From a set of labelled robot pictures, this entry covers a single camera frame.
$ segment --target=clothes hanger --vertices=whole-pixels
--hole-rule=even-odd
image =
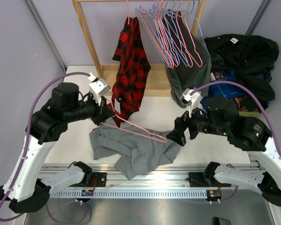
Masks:
[[[173,30],[173,28],[172,28],[172,26],[168,23],[168,21],[167,21],[167,18],[166,18],[166,16],[164,17],[164,19],[165,19],[165,21],[166,21],[166,23],[171,27],[171,29],[173,30],[173,32],[174,32],[174,34],[176,35],[176,37],[178,38],[178,40],[179,40],[179,43],[180,43],[180,53],[182,54],[181,56],[181,60],[183,61],[183,63],[188,67],[188,66],[190,66],[189,65],[189,60],[187,59],[187,56],[186,56],[186,54],[184,53],[184,51],[183,51],[183,45],[182,45],[182,42],[181,42],[181,39],[180,39],[180,37],[177,35],[178,34],[178,29],[177,29],[177,27],[176,27],[176,24],[175,24],[175,22],[174,22],[174,14],[173,14],[173,12],[174,12],[174,7],[175,7],[175,5],[176,5],[176,2],[177,2],[177,0],[175,0],[175,2],[174,2],[174,4],[173,4],[173,6],[172,6],[172,11],[169,11],[169,10],[165,10],[165,13],[171,18],[171,20],[172,20],[172,24],[174,25],[174,27],[175,27],[175,30]]]
[[[128,24],[130,23],[130,13],[129,13],[129,5],[127,0],[127,16],[128,16]]]
[[[163,50],[160,46],[161,43],[159,42],[159,39],[158,39],[156,33],[152,32],[153,28],[152,28],[151,24],[148,22],[147,18],[145,17],[145,15],[148,14],[148,11],[146,11],[142,6],[140,6],[139,8],[136,8],[136,11],[138,13],[138,17],[140,18],[141,23],[144,25],[145,30],[149,35],[149,38],[151,39],[154,47],[156,48],[157,52],[161,56],[164,64],[166,66],[168,66],[170,64],[169,60],[166,57],[166,55],[163,53]]]
[[[182,2],[182,0],[180,0],[179,10],[178,10],[177,13],[176,13],[176,22],[177,22],[177,24],[178,24],[178,17],[180,17],[180,18],[182,18],[182,19],[184,20],[184,22],[185,22],[185,27],[187,28],[188,34],[189,34],[189,36],[191,37],[191,40],[192,40],[193,51],[197,54],[197,56],[198,56],[198,58],[199,58],[199,60],[200,60],[200,64],[199,64],[199,63],[195,60],[195,58],[189,53],[189,51],[187,51],[187,53],[188,53],[189,57],[191,57],[192,61],[194,61],[194,62],[197,64],[198,67],[202,67],[202,66],[203,66],[202,58],[201,58],[200,54],[197,52],[197,50],[196,50],[196,44],[195,44],[195,42],[194,42],[194,40],[193,40],[193,38],[192,38],[191,31],[190,31],[190,29],[189,29],[189,27],[188,27],[188,24],[187,24],[187,21],[186,21],[186,16],[187,16],[187,14],[189,14],[189,13],[188,13],[188,9],[189,9],[191,0],[189,0],[189,3],[188,3],[188,6],[187,6],[187,8],[186,8],[186,11],[185,11],[184,16],[178,15],[178,13],[179,13],[179,11],[180,11],[180,7],[181,7],[181,2]],[[178,24],[178,29],[179,29],[180,34],[181,34],[181,36],[182,36],[182,33],[181,33],[181,29],[180,29],[179,24]]]
[[[191,13],[193,12],[193,10],[194,10],[194,1],[193,1],[192,10],[191,10],[190,13],[188,12],[188,9],[189,9],[189,6],[190,6],[190,2],[191,2],[191,0],[189,1],[189,4],[188,4],[187,9],[184,10],[184,12],[187,12],[188,14],[191,14]],[[202,62],[202,59],[201,59],[201,57],[200,57],[200,54],[196,51],[195,43],[194,43],[194,41],[193,41],[193,38],[192,38],[192,36],[191,36],[190,30],[189,30],[188,25],[187,25],[186,15],[180,16],[180,15],[179,15],[179,9],[178,9],[177,13],[175,13],[175,14],[173,13],[173,11],[172,11],[171,13],[169,13],[168,10],[167,10],[167,13],[168,13],[168,15],[171,17],[171,20],[172,20],[172,23],[173,23],[174,26],[175,26],[176,32],[175,32],[175,30],[172,28],[172,26],[171,26],[170,24],[169,24],[169,26],[170,26],[171,29],[173,30],[175,36],[176,36],[176,37],[178,38],[178,40],[180,41],[180,44],[181,44],[181,45],[183,46],[183,48],[185,49],[185,53],[189,56],[189,60],[190,60],[190,63],[191,63],[191,64],[190,64],[190,67],[192,67],[192,61],[195,61],[195,63],[197,64],[198,67],[202,67],[203,62]],[[179,24],[178,24],[178,17],[181,17],[181,18],[183,18],[183,19],[185,20],[186,28],[187,28],[187,30],[188,30],[188,33],[190,34],[190,37],[191,37],[191,40],[192,40],[192,44],[193,44],[193,46],[194,46],[194,51],[195,51],[195,53],[197,54],[197,56],[198,56],[198,58],[199,58],[199,60],[200,60],[200,64],[195,60],[195,58],[192,56],[192,54],[188,51],[188,49],[187,49],[187,47],[186,47],[184,38],[183,38],[182,33],[181,33],[180,26],[179,26]],[[173,18],[175,18],[175,20],[176,20],[178,29],[177,29],[177,27],[176,27],[176,25],[175,25],[175,22],[173,21]]]
[[[114,107],[113,107],[113,105],[112,105],[112,102],[110,102],[108,99],[107,99],[107,101],[111,104],[112,110],[113,110],[114,112],[116,112],[115,109],[114,109]],[[115,116],[116,116],[117,118],[119,118],[120,120],[122,120],[122,121],[124,121],[124,122],[126,122],[126,123],[129,123],[129,124],[131,124],[132,126],[135,126],[135,127],[139,128],[139,129],[145,131],[145,132],[148,133],[149,135],[153,135],[153,136],[159,137],[160,139],[159,139],[159,138],[154,138],[154,137],[151,137],[151,136],[142,135],[142,134],[139,134],[139,133],[136,133],[136,132],[133,132],[133,131],[130,131],[130,130],[126,130],[126,129],[123,129],[123,128],[120,128],[120,127],[116,127],[116,126],[113,126],[113,125],[110,125],[110,124],[105,124],[105,123],[100,123],[100,124],[101,124],[101,125],[109,126],[109,127],[111,127],[111,128],[119,129],[119,130],[124,130],[124,131],[126,131],[126,132],[128,132],[128,133],[132,133],[132,134],[135,134],[135,135],[138,135],[138,136],[142,136],[142,137],[145,137],[145,138],[149,138],[149,139],[152,139],[152,140],[155,140],[155,141],[159,141],[159,142],[163,142],[163,143],[168,142],[168,140],[167,140],[165,137],[162,137],[161,135],[157,135],[157,134],[151,133],[151,132],[149,132],[148,130],[146,130],[145,128],[142,128],[142,127],[140,127],[140,126],[138,126],[138,125],[135,125],[134,123],[131,123],[131,122],[129,122],[129,121],[127,121],[127,120],[125,120],[125,119],[119,117],[117,114],[115,114]]]
[[[165,34],[163,27],[159,24],[159,18],[160,18],[160,12],[163,6],[163,0],[155,0],[154,5],[151,10],[149,10],[149,13],[153,19],[156,33],[159,38],[159,42],[161,43],[161,47],[163,49],[164,54],[167,56],[169,60],[168,67],[174,68],[177,66],[177,58],[173,52],[170,51],[171,46],[168,43],[167,35]]]
[[[169,46],[168,50],[169,50],[169,53],[171,54],[172,59],[174,61],[174,67],[177,67],[180,64],[180,60],[179,60],[179,57],[177,55],[177,52],[173,50],[175,47],[172,44],[172,42],[173,42],[172,37],[171,37],[171,35],[168,35],[168,33],[166,32],[166,27],[164,26],[164,24],[162,22],[164,11],[165,11],[165,8],[163,8],[163,0],[161,0],[161,6],[159,8],[159,12],[158,12],[158,15],[157,15],[157,18],[158,18],[157,22],[158,22],[159,28],[161,29],[161,32],[163,33],[163,35],[165,37],[165,41],[167,43],[167,46]]]

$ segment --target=red plaid shirt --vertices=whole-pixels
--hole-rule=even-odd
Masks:
[[[141,41],[140,25],[137,17],[126,19],[124,29],[120,33],[118,46],[112,58],[120,61],[117,79],[112,88],[112,103],[118,116],[127,120],[132,113],[140,110],[144,96],[148,73],[151,66]],[[121,120],[114,117],[117,126]]]

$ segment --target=clothes rack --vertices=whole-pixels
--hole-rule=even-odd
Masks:
[[[116,74],[119,69],[118,63],[100,64],[98,55],[96,53],[95,45],[90,34],[89,26],[83,12],[82,2],[119,2],[126,0],[72,0],[78,20],[81,25],[82,32],[87,42],[89,52],[95,64],[98,77],[103,78],[112,87],[116,81]],[[129,1],[154,1],[154,0],[129,0]],[[200,22],[206,0],[196,0],[198,2],[195,17]],[[192,24],[192,35],[196,36],[199,29],[199,24],[196,20]],[[166,74],[166,67],[162,63],[150,64],[151,70],[148,75],[145,96],[170,96],[170,83]]]

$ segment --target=black jacket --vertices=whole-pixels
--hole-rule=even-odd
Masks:
[[[259,74],[278,59],[279,48],[276,42],[257,35],[238,34],[207,37],[205,42],[213,70],[233,69],[237,82],[251,90],[260,101],[274,100],[274,90]]]

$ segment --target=gray fabric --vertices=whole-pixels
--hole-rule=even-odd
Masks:
[[[109,118],[105,123],[116,126]],[[129,126],[126,130],[148,135],[145,131]],[[160,132],[148,129],[149,132],[166,136],[169,131]],[[94,151],[94,159],[120,154],[122,157],[115,164],[129,180],[138,174],[153,171],[159,165],[173,163],[180,150],[180,145],[168,140],[158,142],[123,130],[102,125],[89,134]]]
[[[169,24],[174,28],[173,24],[177,25],[176,20],[172,21],[168,15],[166,18]],[[188,30],[185,27],[181,18],[178,19],[178,24],[181,29],[181,33],[184,37],[186,47],[191,55],[195,58],[195,60],[200,64],[200,60],[197,54],[194,52],[194,47],[192,44],[192,40],[189,36]],[[171,36],[177,46],[180,46],[179,40],[177,36],[171,30]],[[193,62],[193,67],[187,67],[184,65],[182,61],[180,61],[180,65],[176,68],[167,68],[168,79],[172,86],[172,98],[176,101],[176,103],[185,108],[186,105],[180,100],[180,96],[183,91],[187,88],[194,89],[202,86],[203,84],[210,82],[210,70],[211,70],[211,59],[209,52],[207,50],[204,38],[197,38],[192,35],[194,40],[196,51],[199,53],[200,57],[203,61],[203,66],[198,67],[195,62]],[[201,95],[207,96],[208,88],[202,90]]]

